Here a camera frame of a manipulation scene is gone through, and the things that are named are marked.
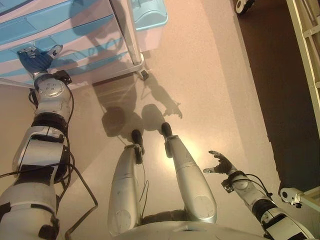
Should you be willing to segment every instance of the black cable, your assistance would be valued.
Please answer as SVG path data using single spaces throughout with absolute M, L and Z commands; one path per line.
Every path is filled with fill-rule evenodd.
M 74 169 L 74 171 L 76 172 L 76 174 L 78 175 L 79 179 L 81 180 L 82 184 L 84 185 L 85 189 L 87 190 L 87 192 L 89 193 L 89 195 L 91 196 L 93 202 L 94 202 L 94 206 L 92 208 L 90 208 L 72 227 L 70 227 L 66 232 L 65 232 L 65 239 L 66 240 L 70 240 L 71 239 L 71 233 L 83 222 L 83 220 L 93 211 L 98 207 L 98 201 L 95 197 L 95 195 L 93 194 L 93 192 L 91 191 L 90 187 L 87 185 L 86 181 L 84 180 L 84 178 L 82 177 L 81 173 L 79 172 L 79 170 L 76 168 L 76 166 L 72 165 L 71 163 L 68 162 L 61 162 L 61 163 L 53 163 L 53 164 L 49 164 L 49 165 L 45 165 L 45 166 L 40 166 L 40 167 L 35 167 L 33 169 L 27 169 L 27 170 L 21 170 L 21 171 L 12 171 L 12 172 L 8 172 L 5 174 L 0 175 L 0 179 L 7 177 L 7 176 L 11 176 L 11 175 L 16 175 L 16 174 L 23 174 L 23 173 L 28 173 L 28 172 L 33 172 L 33 171 L 37 171 L 37 170 L 41 170 L 41 169 L 45 169 L 45 168 L 50 168 L 50 167 L 55 167 L 55 166 L 60 166 L 60 165 L 68 165 L 71 168 Z
M 66 139 L 66 146 L 67 146 L 67 149 L 68 149 L 68 153 L 69 153 L 69 156 L 72 154 L 71 153 L 71 150 L 70 150 L 70 141 L 69 141 L 69 136 L 68 136 L 68 131 L 66 131 L 66 136 L 65 136 L 65 139 Z M 75 158 L 73 157 L 72 155 L 72 164 L 73 165 L 76 165 L 76 160 Z M 69 178 L 69 175 L 73 172 L 73 169 L 68 169 L 68 174 L 62 179 L 63 181 L 68 179 Z
M 265 194 L 271 199 L 270 193 L 263 186 L 261 186 L 259 183 L 257 183 L 256 181 L 253 181 L 251 179 L 236 179 L 236 180 L 232 181 L 232 184 L 237 183 L 237 182 L 242 182 L 242 181 L 247 181 L 247 182 L 252 182 L 254 184 L 257 184 L 265 192 Z
M 264 185 L 264 183 L 262 182 L 262 180 L 261 180 L 258 176 L 254 175 L 254 174 L 250 174 L 250 173 L 248 173 L 248 174 L 246 174 L 246 175 L 247 175 L 247 176 L 252 176 L 252 177 L 258 179 L 259 182 L 261 183 L 261 185 L 263 186 L 264 191 L 267 193 L 267 196 L 272 200 L 272 198 L 271 198 L 271 196 L 273 195 L 272 192 L 269 192 L 269 191 L 267 190 L 266 186 Z
M 70 120 L 71 120 L 71 117 L 72 117 L 72 114 L 74 113 L 74 108 L 75 108 L 75 99 L 74 99 L 74 95 L 73 93 L 71 92 L 69 86 L 66 84 L 65 85 L 66 88 L 69 90 L 69 93 L 71 95 L 71 99 L 72 99 L 72 107 L 71 107 L 71 113 L 70 113 L 70 116 L 69 116 L 69 119 L 68 119 L 68 122 L 66 123 L 67 124 L 67 128 L 69 127 L 69 123 L 70 123 Z
M 70 157 L 74 160 L 75 159 L 75 157 L 74 157 L 74 155 L 70 152 L 69 153 L 70 154 Z M 62 187 L 63 187 L 63 191 L 62 191 L 62 193 L 60 194 L 60 196 L 59 196 L 59 198 L 58 198 L 58 203 L 57 203 L 57 207 L 59 208 L 59 203 L 61 202 L 61 200 L 62 200 L 62 198 L 64 197 L 64 195 L 65 195 L 65 193 L 66 193 L 66 191 L 67 191 L 67 189 L 68 189 L 68 187 L 69 187 L 69 185 L 70 185 L 70 182 L 71 182 L 71 167 L 68 165 L 68 175 L 67 175 L 67 177 L 68 177 L 68 181 L 66 182 L 66 184 L 65 184 L 65 180 L 64 179 L 62 179 L 62 182 L 61 182 L 61 184 L 62 183 L 64 183 L 64 185 L 62 184 Z
M 35 89 L 30 89 L 28 99 L 29 99 L 30 103 L 32 103 L 37 108 L 38 105 L 31 99 L 32 93 L 34 93 L 34 92 L 35 92 Z

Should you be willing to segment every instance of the metal frame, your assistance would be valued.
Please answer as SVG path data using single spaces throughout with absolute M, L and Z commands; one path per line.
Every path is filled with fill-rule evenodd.
M 313 38 L 315 35 L 320 34 L 320 16 L 313 16 L 308 1 L 306 0 L 299 2 L 299 4 L 303 4 L 302 7 L 297 4 L 297 0 L 286 0 L 286 3 L 289 8 L 296 39 L 299 45 L 318 134 L 320 136 L 320 74 L 316 71 L 317 66 L 320 66 L 320 57 L 318 50 L 319 46 L 317 46 L 317 43 Z M 303 11 L 306 11 L 308 17 L 303 15 Z M 304 21 L 310 21 L 312 27 L 306 26 Z

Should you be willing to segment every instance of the cart wheel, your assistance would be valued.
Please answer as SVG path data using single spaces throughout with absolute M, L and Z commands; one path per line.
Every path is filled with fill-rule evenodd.
M 239 15 L 245 14 L 254 2 L 255 0 L 238 0 L 235 4 L 235 12 Z
M 149 78 L 149 73 L 146 70 L 143 70 L 141 72 L 141 75 L 142 75 L 143 81 L 145 81 L 145 80 L 147 80 Z

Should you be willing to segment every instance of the wire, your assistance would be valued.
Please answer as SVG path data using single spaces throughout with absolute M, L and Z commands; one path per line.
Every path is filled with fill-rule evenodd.
M 139 199 L 139 202 L 141 202 L 142 196 L 144 195 L 145 189 L 146 189 L 146 170 L 145 170 L 145 165 L 144 163 L 142 163 L 142 167 L 143 167 L 143 190 Z
M 68 153 L 69 155 L 71 156 L 72 153 L 71 153 L 71 150 L 70 150 L 70 141 L 69 141 L 69 136 L 68 136 L 68 130 L 66 131 L 66 135 L 65 135 L 65 139 L 66 139 L 66 146 L 67 146 L 67 149 L 68 149 Z M 76 160 L 74 158 L 74 156 L 72 155 L 72 164 L 73 165 L 76 165 Z M 63 181 L 66 180 L 67 178 L 69 178 L 69 175 L 73 172 L 73 168 L 70 170 L 68 169 L 68 174 L 62 179 Z
M 254 184 L 257 184 L 260 188 L 263 189 L 263 191 L 265 192 L 265 194 L 272 200 L 271 196 L 270 196 L 270 193 L 259 183 L 257 183 L 256 181 L 253 181 L 251 179 L 236 179 L 236 180 L 233 180 L 232 181 L 232 184 L 233 183 L 237 183 L 237 182 L 242 182 L 242 181 L 247 181 L 247 182 L 252 182 Z
M 71 99 L 72 99 L 71 113 L 70 113 L 68 122 L 66 123 L 66 124 L 67 124 L 67 128 L 68 128 L 68 127 L 69 127 L 70 120 L 71 120 L 71 117 L 72 117 L 72 114 L 74 113 L 75 99 L 74 99 L 74 95 L 73 95 L 72 91 L 70 90 L 69 86 L 68 86 L 67 84 L 66 84 L 65 86 L 66 86 L 66 88 L 69 90 L 69 93 L 70 93 Z
M 38 105 L 35 104 L 35 102 L 32 101 L 32 99 L 31 99 L 32 93 L 34 93 L 34 92 L 35 92 L 35 89 L 30 89 L 30 92 L 29 92 L 29 95 L 28 95 L 28 99 L 29 99 L 30 103 L 32 103 L 37 108 Z
M 248 173 L 248 174 L 246 174 L 246 175 L 247 175 L 247 176 L 252 176 L 252 177 L 258 179 L 259 182 L 261 183 L 261 185 L 263 186 L 264 191 L 267 193 L 267 196 L 272 200 L 272 198 L 271 198 L 271 196 L 273 195 L 272 192 L 269 192 L 269 191 L 267 190 L 266 186 L 264 185 L 264 183 L 262 182 L 262 180 L 261 180 L 258 176 L 254 175 L 254 174 L 250 174 L 250 173 Z
M 53 163 L 53 164 L 49 164 L 49 165 L 45 165 L 45 166 L 41 166 L 41 167 L 35 167 L 33 169 L 27 169 L 27 170 L 21 170 L 21 171 L 13 171 L 13 172 L 8 172 L 5 174 L 0 175 L 0 179 L 7 177 L 7 176 L 11 176 L 11 175 L 16 175 L 16 174 L 23 174 L 23 173 L 28 173 L 28 172 L 33 172 L 33 171 L 37 171 L 37 170 L 41 170 L 41 169 L 45 169 L 45 168 L 50 168 L 50 167 L 55 167 L 55 166 L 60 166 L 60 165 L 68 165 L 70 166 L 72 169 L 74 169 L 74 171 L 76 172 L 76 174 L 78 175 L 79 179 L 81 180 L 82 184 L 84 185 L 85 189 L 87 190 L 87 192 L 89 193 L 89 195 L 91 196 L 93 202 L 94 202 L 94 206 L 92 208 L 90 208 L 72 227 L 70 227 L 66 232 L 65 232 L 65 239 L 66 240 L 70 240 L 71 239 L 71 233 L 84 221 L 84 219 L 93 211 L 98 207 L 98 201 L 95 197 L 95 195 L 93 194 L 93 192 L 91 191 L 90 187 L 87 185 L 86 181 L 84 180 L 84 178 L 82 177 L 81 173 L 79 172 L 79 170 L 76 168 L 76 166 L 74 166 L 71 163 L 68 162 L 61 162 L 61 163 Z
M 75 157 L 74 157 L 74 155 L 70 152 L 69 153 L 70 154 L 70 157 L 72 158 L 72 165 L 74 166 L 75 164 L 74 164 L 74 162 L 75 162 Z M 67 181 L 67 183 L 65 184 L 65 180 L 64 179 L 62 179 L 62 181 L 61 181 L 61 184 L 62 184 L 62 187 L 63 187 L 63 191 L 62 191 L 62 193 L 60 194 L 60 196 L 59 196 L 59 198 L 58 198 L 58 202 L 57 202 L 57 210 L 58 210 L 58 208 L 59 208 L 59 203 L 61 202 L 61 200 L 62 200 L 62 198 L 64 197 L 64 195 L 65 195 L 65 193 L 66 193 L 66 191 L 67 191 L 67 189 L 68 189 L 68 187 L 69 187 L 69 185 L 70 185 L 70 182 L 71 182 L 71 173 L 72 173 L 72 170 L 71 170 L 71 167 L 68 165 L 68 175 L 67 175 L 67 178 L 68 178 L 68 181 Z
M 146 187 L 146 192 L 145 192 L 145 200 L 144 200 L 143 210 L 142 210 L 142 213 L 141 213 L 141 218 L 144 218 L 145 208 L 146 208 L 146 204 L 147 204 L 148 191 L 149 191 L 149 180 L 147 180 L 145 182 L 145 185 L 147 185 L 147 187 Z
M 143 185 L 143 190 L 142 190 L 139 202 L 141 202 L 142 197 L 143 197 L 143 195 L 145 193 L 145 200 L 144 200 L 143 210 L 142 210 L 142 213 L 141 213 L 141 218 L 144 218 L 144 213 L 145 213 L 145 209 L 146 209 L 146 205 L 147 205 L 147 199 L 148 199 L 149 180 L 146 180 L 146 170 L 145 170 L 145 165 L 144 165 L 143 162 L 142 162 L 142 168 L 143 168 L 143 176 L 144 176 L 143 177 L 144 178 L 144 181 L 143 181 L 144 185 Z

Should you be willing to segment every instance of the caster wheel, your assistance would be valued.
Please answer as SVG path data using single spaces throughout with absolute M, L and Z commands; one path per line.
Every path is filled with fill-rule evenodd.
M 171 126 L 169 125 L 169 123 L 165 122 L 161 125 L 161 131 L 162 131 L 162 135 L 164 137 L 164 140 L 167 139 L 167 137 L 172 136 L 172 130 L 171 130 Z M 166 156 L 171 159 L 173 157 L 169 143 L 165 142 L 164 143 L 164 149 L 165 149 L 165 153 Z
M 135 144 L 139 144 L 141 146 L 141 151 L 138 147 L 134 148 L 136 164 L 142 164 L 143 159 L 142 155 L 145 154 L 145 149 L 143 145 L 143 139 L 141 136 L 141 132 L 139 130 L 133 130 L 131 133 L 132 140 Z
M 239 15 L 245 14 L 254 2 L 255 0 L 238 0 L 235 4 L 235 12 Z
M 145 81 L 149 78 L 149 73 L 146 71 L 146 70 L 143 70 L 141 72 L 141 75 L 142 75 L 142 80 Z

